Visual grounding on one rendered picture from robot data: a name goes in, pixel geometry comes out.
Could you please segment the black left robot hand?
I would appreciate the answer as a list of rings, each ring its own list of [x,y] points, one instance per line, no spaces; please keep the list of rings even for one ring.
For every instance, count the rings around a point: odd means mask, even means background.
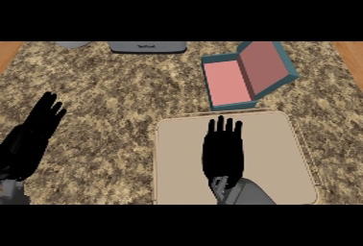
[[[23,181],[35,172],[49,139],[66,113],[56,94],[46,92],[22,124],[0,143],[0,181]]]

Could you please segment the teal box with pink inside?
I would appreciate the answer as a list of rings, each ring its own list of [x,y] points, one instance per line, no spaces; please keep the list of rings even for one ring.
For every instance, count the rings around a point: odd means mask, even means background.
[[[279,41],[243,41],[233,53],[202,56],[201,69],[212,111],[254,108],[299,78]]]

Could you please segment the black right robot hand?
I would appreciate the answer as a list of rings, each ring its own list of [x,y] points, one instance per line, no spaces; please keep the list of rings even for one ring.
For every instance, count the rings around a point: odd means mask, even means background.
[[[243,172],[242,122],[218,119],[208,122],[206,135],[202,142],[201,165],[203,176],[209,182],[217,177],[227,178],[226,189],[234,187]]]

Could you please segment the dark grey flat appliance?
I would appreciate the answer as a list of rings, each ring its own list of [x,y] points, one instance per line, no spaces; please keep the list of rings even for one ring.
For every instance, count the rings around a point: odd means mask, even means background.
[[[187,49],[186,41],[109,41],[115,53],[183,53]]]

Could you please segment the grey round object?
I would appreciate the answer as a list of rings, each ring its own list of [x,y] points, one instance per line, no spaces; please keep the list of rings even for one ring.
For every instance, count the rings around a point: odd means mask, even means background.
[[[62,48],[80,48],[88,45],[90,41],[56,41],[54,44]]]

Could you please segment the beige tray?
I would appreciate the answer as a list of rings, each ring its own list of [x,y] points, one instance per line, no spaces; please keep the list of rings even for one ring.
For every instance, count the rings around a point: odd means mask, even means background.
[[[280,205],[314,204],[317,191],[288,116],[280,111],[227,111],[242,122],[243,177]],[[209,205],[215,198],[201,170],[201,145],[212,114],[165,119],[156,127],[155,191],[159,205]]]

